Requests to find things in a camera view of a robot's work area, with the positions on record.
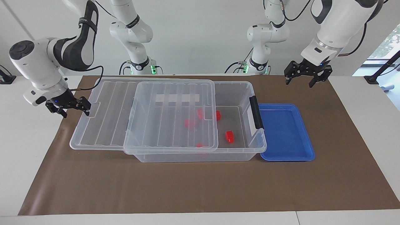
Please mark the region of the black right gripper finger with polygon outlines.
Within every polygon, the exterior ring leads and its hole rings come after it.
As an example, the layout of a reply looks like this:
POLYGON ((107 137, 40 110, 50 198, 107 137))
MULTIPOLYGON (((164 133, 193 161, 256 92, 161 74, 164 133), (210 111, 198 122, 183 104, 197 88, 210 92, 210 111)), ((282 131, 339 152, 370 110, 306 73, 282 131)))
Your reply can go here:
POLYGON ((60 114, 63 118, 67 118, 67 113, 63 107, 56 107, 51 101, 46 101, 45 106, 51 113, 60 114))
POLYGON ((89 116, 90 109, 91 109, 91 103, 88 101, 88 99, 86 97, 82 96, 76 101, 76 109, 83 111, 83 113, 86 116, 89 116))

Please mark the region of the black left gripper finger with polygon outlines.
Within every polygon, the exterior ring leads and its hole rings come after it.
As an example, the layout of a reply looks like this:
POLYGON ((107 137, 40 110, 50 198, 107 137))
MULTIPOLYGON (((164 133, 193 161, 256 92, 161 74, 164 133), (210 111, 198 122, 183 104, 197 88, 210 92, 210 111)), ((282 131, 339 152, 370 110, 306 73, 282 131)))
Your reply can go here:
POLYGON ((332 73, 331 65, 323 66, 320 69, 312 70, 312 80, 309 82, 309 87, 312 88, 318 82, 324 82, 328 79, 330 74, 332 73))
POLYGON ((296 61, 292 60, 289 62, 288 66, 284 69, 284 76, 285 76, 285 84, 289 85, 293 78, 300 77, 302 75, 301 72, 301 63, 297 63, 296 61))

